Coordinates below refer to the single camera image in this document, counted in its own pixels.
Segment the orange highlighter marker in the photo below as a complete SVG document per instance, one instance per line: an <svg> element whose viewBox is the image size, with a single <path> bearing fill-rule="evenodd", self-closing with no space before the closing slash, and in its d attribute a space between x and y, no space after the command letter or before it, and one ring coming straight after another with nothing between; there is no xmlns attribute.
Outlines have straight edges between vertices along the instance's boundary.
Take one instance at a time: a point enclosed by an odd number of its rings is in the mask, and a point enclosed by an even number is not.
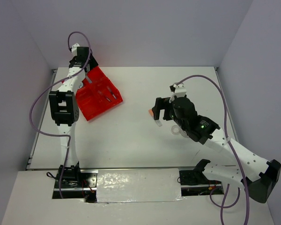
<svg viewBox="0 0 281 225"><path fill-rule="evenodd" d="M153 121L157 124L157 126L158 126L158 127L161 127L161 126L162 126L162 123L160 122L160 120L155 120L155 119L154 119L154 114L153 114L152 109L149 109L148 112L149 112L150 116L152 117Z"/></svg>

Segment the red pen refill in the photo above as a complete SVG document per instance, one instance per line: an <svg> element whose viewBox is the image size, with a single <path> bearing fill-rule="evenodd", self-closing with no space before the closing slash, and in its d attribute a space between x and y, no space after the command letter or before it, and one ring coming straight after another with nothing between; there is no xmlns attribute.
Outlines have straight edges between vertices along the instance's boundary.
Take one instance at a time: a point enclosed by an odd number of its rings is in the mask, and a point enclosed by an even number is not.
<svg viewBox="0 0 281 225"><path fill-rule="evenodd" d="M106 95L104 95L101 91L98 90L97 92L99 93L100 96L105 98L108 102L111 102L111 100Z"/></svg>

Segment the blue pen refill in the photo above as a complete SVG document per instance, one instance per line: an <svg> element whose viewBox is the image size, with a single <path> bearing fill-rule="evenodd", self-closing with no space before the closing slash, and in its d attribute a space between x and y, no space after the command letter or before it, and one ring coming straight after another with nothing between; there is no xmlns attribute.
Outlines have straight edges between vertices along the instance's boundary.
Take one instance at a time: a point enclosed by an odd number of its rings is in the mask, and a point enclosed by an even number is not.
<svg viewBox="0 0 281 225"><path fill-rule="evenodd" d="M110 94L113 96L114 99L117 99L116 95L114 94L113 90L107 86L108 91L110 92Z"/></svg>

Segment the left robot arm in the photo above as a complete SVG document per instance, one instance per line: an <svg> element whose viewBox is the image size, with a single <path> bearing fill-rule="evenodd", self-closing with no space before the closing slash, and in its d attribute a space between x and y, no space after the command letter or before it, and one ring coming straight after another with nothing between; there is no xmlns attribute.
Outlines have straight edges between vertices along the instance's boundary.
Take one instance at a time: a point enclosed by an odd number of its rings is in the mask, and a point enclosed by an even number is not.
<svg viewBox="0 0 281 225"><path fill-rule="evenodd" d="M75 95L90 71L92 54L88 47L78 43L72 46L71 53L74 57L70 60L67 79L57 90L50 91L49 103L51 117L61 136L61 165L57 179L77 187L82 183L82 174L75 149L75 125L80 115Z"/></svg>

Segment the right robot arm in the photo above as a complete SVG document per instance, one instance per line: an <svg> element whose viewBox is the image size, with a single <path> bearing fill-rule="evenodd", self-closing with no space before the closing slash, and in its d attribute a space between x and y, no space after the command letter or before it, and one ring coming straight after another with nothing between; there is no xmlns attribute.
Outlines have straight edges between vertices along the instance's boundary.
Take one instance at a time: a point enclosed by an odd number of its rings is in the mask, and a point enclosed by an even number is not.
<svg viewBox="0 0 281 225"><path fill-rule="evenodd" d="M198 183L218 180L238 188L247 186L251 199L259 203L267 202L280 177L280 162L262 158L235 139L227 137L217 123L199 115L187 97L176 97L173 101L169 97L158 97L152 108L154 120L159 120L161 110L164 110L164 120L176 123L174 134L181 134L236 160L236 165L227 169L209 159L200 160L194 172L194 178Z"/></svg>

